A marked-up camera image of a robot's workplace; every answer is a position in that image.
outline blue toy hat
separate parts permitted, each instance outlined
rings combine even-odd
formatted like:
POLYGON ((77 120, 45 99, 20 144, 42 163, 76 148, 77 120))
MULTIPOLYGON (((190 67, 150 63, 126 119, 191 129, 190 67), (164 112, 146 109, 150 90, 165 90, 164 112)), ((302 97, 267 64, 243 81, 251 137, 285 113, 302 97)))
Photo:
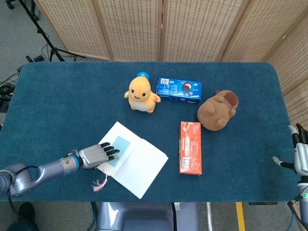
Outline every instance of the blue toy hat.
POLYGON ((146 77, 147 79, 150 79, 149 74, 146 73, 146 72, 144 72, 144 71, 141 71, 141 72, 139 72, 139 73, 137 74, 137 77, 141 77, 141 76, 144 76, 144 77, 146 77))

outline stuffed animal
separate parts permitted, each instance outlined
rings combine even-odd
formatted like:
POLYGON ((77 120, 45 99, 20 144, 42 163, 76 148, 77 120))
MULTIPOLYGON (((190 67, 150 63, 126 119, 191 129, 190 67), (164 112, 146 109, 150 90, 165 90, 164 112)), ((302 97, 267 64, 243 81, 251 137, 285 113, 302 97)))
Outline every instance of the stuffed animal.
POLYGON ((206 129, 220 130, 235 115, 238 104, 239 100, 232 91, 218 90, 215 96, 209 98, 199 107, 198 120, 206 129))
POLYGON ((132 110, 147 113, 152 113, 156 102, 161 102, 160 97, 151 92, 150 82, 145 77, 145 74, 131 81, 129 90, 125 92, 124 98, 128 98, 132 110))

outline pink bookmark tassel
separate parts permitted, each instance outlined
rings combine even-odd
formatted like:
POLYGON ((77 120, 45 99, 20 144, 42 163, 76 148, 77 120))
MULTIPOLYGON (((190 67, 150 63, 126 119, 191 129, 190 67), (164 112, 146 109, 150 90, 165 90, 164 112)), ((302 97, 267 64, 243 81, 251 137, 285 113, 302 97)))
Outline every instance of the pink bookmark tassel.
POLYGON ((101 190, 105 186, 105 184, 108 182, 107 177, 108 176, 106 175, 106 178, 105 178, 105 180, 102 184, 100 184, 98 182, 98 180, 96 182, 93 182, 94 184, 96 184, 96 186, 92 185, 94 192, 98 192, 99 190, 101 190))

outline oreo box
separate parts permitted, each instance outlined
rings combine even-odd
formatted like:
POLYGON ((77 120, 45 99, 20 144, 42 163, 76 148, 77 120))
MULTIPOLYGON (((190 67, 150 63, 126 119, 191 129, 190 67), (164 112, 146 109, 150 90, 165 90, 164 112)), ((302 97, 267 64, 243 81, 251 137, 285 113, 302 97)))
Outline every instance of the oreo box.
POLYGON ((162 100, 199 103, 202 83, 174 78, 159 78, 156 94, 162 100))

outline brown plush toy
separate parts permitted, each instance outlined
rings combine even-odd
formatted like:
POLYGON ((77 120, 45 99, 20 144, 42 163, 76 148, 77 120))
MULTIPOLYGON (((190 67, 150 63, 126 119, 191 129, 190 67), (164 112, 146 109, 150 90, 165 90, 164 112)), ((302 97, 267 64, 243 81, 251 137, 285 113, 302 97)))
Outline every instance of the brown plush toy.
POLYGON ((211 131, 224 128, 236 113, 239 104, 237 96, 230 90, 217 91, 216 95, 205 101, 198 109, 198 120, 211 131))

